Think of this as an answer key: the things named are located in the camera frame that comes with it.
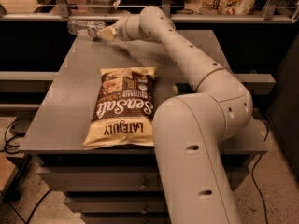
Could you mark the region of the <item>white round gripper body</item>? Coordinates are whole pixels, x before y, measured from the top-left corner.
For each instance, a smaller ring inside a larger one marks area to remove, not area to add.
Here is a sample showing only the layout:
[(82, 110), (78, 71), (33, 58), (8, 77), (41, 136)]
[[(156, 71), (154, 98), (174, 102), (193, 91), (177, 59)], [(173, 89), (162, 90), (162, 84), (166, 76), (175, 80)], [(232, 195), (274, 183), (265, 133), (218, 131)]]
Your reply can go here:
[(121, 18), (115, 23), (117, 37), (122, 41), (128, 40), (128, 36), (125, 28), (126, 21), (127, 21), (126, 18)]

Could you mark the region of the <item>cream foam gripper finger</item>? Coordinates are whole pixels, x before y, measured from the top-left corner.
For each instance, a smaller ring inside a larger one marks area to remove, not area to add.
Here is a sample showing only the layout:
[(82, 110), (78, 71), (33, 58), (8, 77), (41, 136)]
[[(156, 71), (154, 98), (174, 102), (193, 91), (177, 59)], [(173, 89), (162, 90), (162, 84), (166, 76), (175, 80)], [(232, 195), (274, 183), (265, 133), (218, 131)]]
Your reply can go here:
[(113, 41), (117, 37), (117, 32), (112, 26), (108, 26), (99, 30), (97, 34), (101, 39), (104, 39), (106, 41)]

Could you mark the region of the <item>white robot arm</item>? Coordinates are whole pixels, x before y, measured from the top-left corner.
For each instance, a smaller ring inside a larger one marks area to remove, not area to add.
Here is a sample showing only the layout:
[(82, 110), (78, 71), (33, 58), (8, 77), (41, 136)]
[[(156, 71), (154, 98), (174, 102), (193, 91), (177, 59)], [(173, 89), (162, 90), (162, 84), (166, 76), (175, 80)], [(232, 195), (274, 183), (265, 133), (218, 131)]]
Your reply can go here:
[(180, 35), (158, 7), (122, 17), (99, 35), (160, 43), (193, 89), (161, 103), (153, 119), (154, 151), (171, 223), (242, 224), (219, 144), (248, 125), (253, 110), (249, 91)]

